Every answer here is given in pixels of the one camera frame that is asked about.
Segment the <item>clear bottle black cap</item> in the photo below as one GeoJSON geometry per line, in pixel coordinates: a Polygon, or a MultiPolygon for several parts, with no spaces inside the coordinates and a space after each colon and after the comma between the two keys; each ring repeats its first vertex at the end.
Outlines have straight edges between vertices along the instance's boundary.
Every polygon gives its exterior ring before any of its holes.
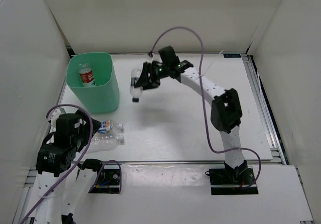
{"type": "Polygon", "coordinates": [[[139,98],[142,95],[142,87],[136,87],[140,75],[141,70],[138,68],[135,68],[131,71],[130,94],[132,96],[132,102],[139,102],[139,98]]]}

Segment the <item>clear bottle blue white label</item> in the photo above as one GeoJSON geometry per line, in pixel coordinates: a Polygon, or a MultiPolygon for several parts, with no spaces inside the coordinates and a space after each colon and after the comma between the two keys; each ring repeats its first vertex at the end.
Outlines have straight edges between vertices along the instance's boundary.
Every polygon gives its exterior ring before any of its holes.
{"type": "Polygon", "coordinates": [[[101,122],[100,128],[95,135],[118,135],[124,133],[124,125],[114,120],[105,120],[101,122]]]}

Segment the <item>clear unlabelled plastic bottle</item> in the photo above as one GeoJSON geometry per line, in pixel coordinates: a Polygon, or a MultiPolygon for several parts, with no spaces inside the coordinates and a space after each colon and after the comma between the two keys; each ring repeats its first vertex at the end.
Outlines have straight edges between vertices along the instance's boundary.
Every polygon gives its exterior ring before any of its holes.
{"type": "Polygon", "coordinates": [[[124,135],[106,135],[96,134],[89,145],[87,153],[94,153],[100,151],[110,151],[115,149],[118,145],[124,144],[124,135]]]}

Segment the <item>clear bottle red cap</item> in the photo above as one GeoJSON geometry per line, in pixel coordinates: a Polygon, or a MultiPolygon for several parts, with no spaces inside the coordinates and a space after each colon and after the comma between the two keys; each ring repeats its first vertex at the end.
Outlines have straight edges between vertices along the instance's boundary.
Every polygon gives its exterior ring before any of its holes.
{"type": "Polygon", "coordinates": [[[95,78],[93,70],[89,63],[81,63],[79,65],[79,74],[84,87],[95,87],[95,78]]]}

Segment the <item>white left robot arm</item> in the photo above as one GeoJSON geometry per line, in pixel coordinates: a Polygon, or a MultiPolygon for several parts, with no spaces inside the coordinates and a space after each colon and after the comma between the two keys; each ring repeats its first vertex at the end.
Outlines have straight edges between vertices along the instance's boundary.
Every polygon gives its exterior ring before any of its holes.
{"type": "Polygon", "coordinates": [[[49,111],[47,117],[52,130],[43,139],[37,155],[39,200],[32,208],[36,214],[34,222],[74,223],[76,204],[90,190],[89,184],[99,184],[105,178],[101,161],[80,163],[100,122],[81,109],[66,113],[61,107],[49,111]],[[65,183],[75,168],[85,173],[64,201],[65,183]]]}

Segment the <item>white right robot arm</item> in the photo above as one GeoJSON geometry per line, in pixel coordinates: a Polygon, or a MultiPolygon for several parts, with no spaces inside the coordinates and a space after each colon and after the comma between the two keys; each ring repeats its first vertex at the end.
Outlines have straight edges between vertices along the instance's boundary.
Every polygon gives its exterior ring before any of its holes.
{"type": "Polygon", "coordinates": [[[222,138],[225,177],[230,183],[238,183],[248,166],[241,150],[239,127],[242,110],[237,91],[224,89],[206,77],[200,77],[193,64],[180,60],[171,46],[160,49],[158,53],[151,58],[151,62],[144,62],[141,69],[131,71],[132,100],[138,102],[144,90],[158,88],[161,79],[167,77],[203,96],[211,107],[211,123],[222,138]]]}

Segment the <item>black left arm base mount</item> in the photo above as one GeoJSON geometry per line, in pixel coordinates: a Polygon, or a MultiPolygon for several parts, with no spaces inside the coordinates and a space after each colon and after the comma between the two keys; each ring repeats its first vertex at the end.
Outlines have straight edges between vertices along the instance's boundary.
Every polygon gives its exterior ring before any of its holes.
{"type": "Polygon", "coordinates": [[[106,165],[89,193],[120,194],[121,173],[116,165],[106,165]]]}

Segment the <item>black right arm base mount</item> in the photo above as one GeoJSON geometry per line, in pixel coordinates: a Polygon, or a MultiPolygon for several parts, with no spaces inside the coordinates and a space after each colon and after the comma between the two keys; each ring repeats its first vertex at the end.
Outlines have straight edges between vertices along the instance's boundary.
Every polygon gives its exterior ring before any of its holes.
{"type": "Polygon", "coordinates": [[[209,169],[205,175],[210,178],[211,195],[257,195],[258,187],[251,183],[255,180],[253,168],[248,168],[234,178],[226,169],[209,169]]]}

